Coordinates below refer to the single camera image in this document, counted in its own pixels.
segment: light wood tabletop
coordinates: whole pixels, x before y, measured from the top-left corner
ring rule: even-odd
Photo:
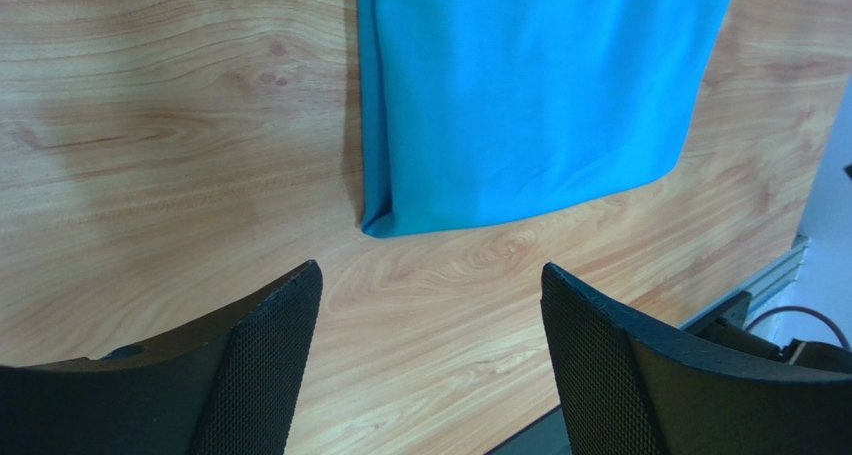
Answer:
[[[666,178],[375,240],[355,7],[0,0],[0,363],[100,357],[315,258],[287,453],[483,453],[558,403],[544,263],[685,320],[790,247],[852,71],[852,0],[734,0]]]

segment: blue cloth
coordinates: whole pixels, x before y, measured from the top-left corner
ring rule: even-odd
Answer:
[[[730,0],[358,0],[365,233],[480,227],[659,179]]]

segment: wooden surface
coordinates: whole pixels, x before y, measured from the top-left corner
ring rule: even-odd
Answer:
[[[289,454],[482,453],[557,404],[553,260],[670,323],[788,249],[852,70],[852,0],[735,0],[674,173],[378,241],[355,0],[0,0],[0,363],[101,356],[308,258]]]

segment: cable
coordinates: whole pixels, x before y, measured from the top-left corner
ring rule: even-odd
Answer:
[[[834,335],[837,336],[837,340],[840,341],[840,346],[843,347],[846,350],[850,350],[849,339],[846,338],[846,335],[843,334],[843,330],[841,330],[840,327],[838,327],[837,324],[834,323],[834,321],[832,321],[827,316],[825,316],[822,313],[814,310],[813,308],[808,308],[808,307],[798,307],[798,306],[795,306],[795,305],[790,305],[788,307],[777,307],[777,308],[773,308],[771,310],[767,310],[767,311],[761,313],[757,318],[752,320],[752,322],[749,323],[748,326],[746,327],[746,331],[747,332],[752,331],[752,329],[754,329],[754,327],[756,327],[758,324],[760,324],[760,322],[766,320],[767,318],[771,317],[772,315],[775,315],[775,314],[778,314],[778,313],[783,313],[783,312],[806,313],[806,314],[808,314],[812,317],[818,318],[822,323],[828,325],[828,328],[830,328],[831,331],[834,332]]]

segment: wood grain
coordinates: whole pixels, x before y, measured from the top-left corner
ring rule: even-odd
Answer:
[[[678,323],[788,249],[850,2],[735,0],[662,181],[377,241],[355,0],[0,0],[0,363],[102,356],[316,258],[287,452],[483,453],[557,404],[545,262]]]

